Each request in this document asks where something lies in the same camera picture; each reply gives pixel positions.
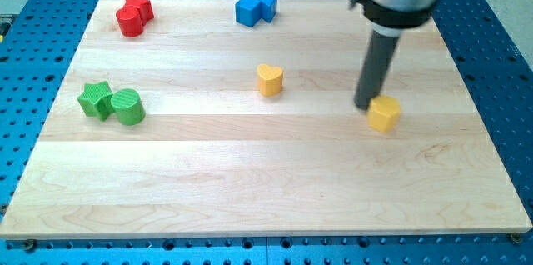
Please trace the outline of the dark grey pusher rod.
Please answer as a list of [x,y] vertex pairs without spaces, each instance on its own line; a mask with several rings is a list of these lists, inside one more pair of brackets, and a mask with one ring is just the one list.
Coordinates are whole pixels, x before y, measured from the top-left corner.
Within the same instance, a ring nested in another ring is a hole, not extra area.
[[381,93],[399,38],[400,34],[372,32],[353,98],[360,110],[366,111],[371,100]]

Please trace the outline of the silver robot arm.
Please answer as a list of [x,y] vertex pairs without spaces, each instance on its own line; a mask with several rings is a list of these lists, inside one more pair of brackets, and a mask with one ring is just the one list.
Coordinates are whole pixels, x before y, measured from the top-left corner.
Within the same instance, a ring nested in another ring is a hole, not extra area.
[[438,0],[350,0],[349,8],[360,5],[372,25],[353,98],[357,108],[366,111],[381,93],[402,33],[424,25],[437,4]]

